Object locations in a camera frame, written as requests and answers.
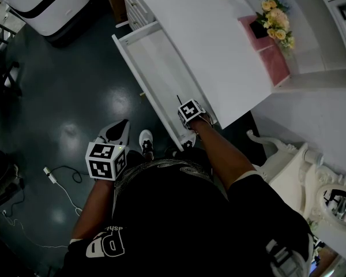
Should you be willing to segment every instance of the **shoe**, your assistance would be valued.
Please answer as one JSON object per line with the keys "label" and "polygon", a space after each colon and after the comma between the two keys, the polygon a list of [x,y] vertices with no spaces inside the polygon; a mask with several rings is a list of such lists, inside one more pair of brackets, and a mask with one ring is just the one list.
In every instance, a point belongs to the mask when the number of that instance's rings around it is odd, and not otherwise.
{"label": "shoe", "polygon": [[152,147],[152,134],[150,130],[145,129],[140,133],[140,147],[143,155],[151,153],[152,159],[154,159],[154,148]]}

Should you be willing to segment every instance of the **glossy floor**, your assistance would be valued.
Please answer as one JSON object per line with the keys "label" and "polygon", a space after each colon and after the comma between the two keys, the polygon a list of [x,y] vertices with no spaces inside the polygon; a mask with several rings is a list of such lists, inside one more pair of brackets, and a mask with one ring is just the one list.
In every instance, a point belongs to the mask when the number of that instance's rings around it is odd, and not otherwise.
{"label": "glossy floor", "polygon": [[[121,37],[130,31],[128,26],[115,29],[112,16],[105,14],[65,48],[53,48],[27,25],[8,47],[7,60],[20,63],[23,97],[14,100],[0,118],[0,149],[13,157],[25,181],[25,201],[14,207],[12,218],[21,221],[26,235],[37,244],[67,245],[78,218],[63,190],[45,176],[44,166],[65,164],[86,171],[88,142],[101,128],[124,118],[131,122],[132,149],[139,150],[138,136],[145,128],[154,135],[157,157],[172,144],[111,39],[113,33]],[[223,134],[253,163],[261,164],[264,152],[247,139],[248,129],[256,130],[250,113]],[[77,184],[67,169],[54,175],[82,207],[93,180],[84,177]],[[16,194],[0,212],[21,198],[21,193]],[[49,267],[52,272],[61,268],[67,251],[32,244],[19,224],[9,226],[1,214],[0,238],[41,276],[47,275]]]}

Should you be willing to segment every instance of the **flower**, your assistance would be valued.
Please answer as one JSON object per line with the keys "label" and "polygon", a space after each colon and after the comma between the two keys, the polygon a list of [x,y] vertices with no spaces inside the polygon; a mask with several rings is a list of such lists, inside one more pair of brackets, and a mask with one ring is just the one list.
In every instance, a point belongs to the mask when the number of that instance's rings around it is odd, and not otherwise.
{"label": "flower", "polygon": [[270,7],[271,7],[271,8],[277,8],[277,3],[276,3],[276,1],[274,1],[274,0],[269,0],[268,2],[269,2],[269,4],[270,4]]}
{"label": "flower", "polygon": [[273,29],[268,29],[267,30],[267,33],[268,33],[268,35],[269,35],[269,37],[270,38],[275,38],[276,37],[276,31],[275,30],[273,30]]}
{"label": "flower", "polygon": [[274,8],[268,12],[265,17],[269,20],[271,25],[276,25],[286,32],[289,30],[288,17],[282,10]]}
{"label": "flower", "polygon": [[264,26],[264,28],[269,29],[271,24],[270,24],[270,22],[267,21],[267,22],[264,23],[263,26]]}
{"label": "flower", "polygon": [[291,36],[288,38],[288,45],[291,49],[295,48],[295,37]]}
{"label": "flower", "polygon": [[263,1],[261,2],[261,7],[263,8],[264,11],[268,12],[271,9],[269,1]]}
{"label": "flower", "polygon": [[284,39],[286,39],[286,32],[283,31],[283,30],[277,30],[277,32],[276,32],[276,37],[277,37],[279,40],[284,40]]}

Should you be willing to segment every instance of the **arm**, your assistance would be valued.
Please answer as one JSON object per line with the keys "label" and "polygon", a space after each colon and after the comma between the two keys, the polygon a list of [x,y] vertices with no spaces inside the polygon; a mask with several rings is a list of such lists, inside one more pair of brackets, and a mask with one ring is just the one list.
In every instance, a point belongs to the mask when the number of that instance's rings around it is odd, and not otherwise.
{"label": "arm", "polygon": [[190,126],[200,135],[212,167],[226,191],[241,175],[255,170],[244,154],[217,133],[208,123],[201,119],[195,119],[190,122]]}
{"label": "arm", "polygon": [[86,205],[72,233],[72,239],[94,237],[112,207],[114,181],[98,179],[87,198]]}

